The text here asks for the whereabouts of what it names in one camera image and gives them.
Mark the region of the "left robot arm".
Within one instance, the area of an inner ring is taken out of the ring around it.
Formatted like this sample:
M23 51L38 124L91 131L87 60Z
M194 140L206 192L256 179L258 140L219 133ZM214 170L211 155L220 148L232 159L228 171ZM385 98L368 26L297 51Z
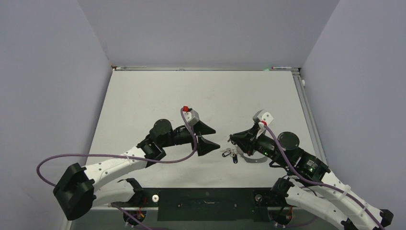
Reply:
M192 131L186 126L173 129L169 120L160 119L146 138L127 152L91 165L68 166L53 190L67 220L76 220L92 207L108 203L139 205L143 199L141 185L134 178L121 179L121 176L162 160L166 156L165 147L190 143L198 156L220 148L219 144L204 138L216 133L213 128L202 121L190 122L190 125Z

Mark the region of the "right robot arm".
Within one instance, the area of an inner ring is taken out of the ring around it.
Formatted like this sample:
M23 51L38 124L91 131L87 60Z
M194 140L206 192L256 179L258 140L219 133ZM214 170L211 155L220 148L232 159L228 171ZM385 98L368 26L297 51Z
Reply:
M288 178L279 178L272 187L273 203L300 207L339 230L383 230L391 225L390 210L371 206L356 195L324 162L299 147L296 134L286 131L268 137L266 131L270 128L259 122L231 134L229 141L243 153L259 152L271 160L270 166L287 171Z

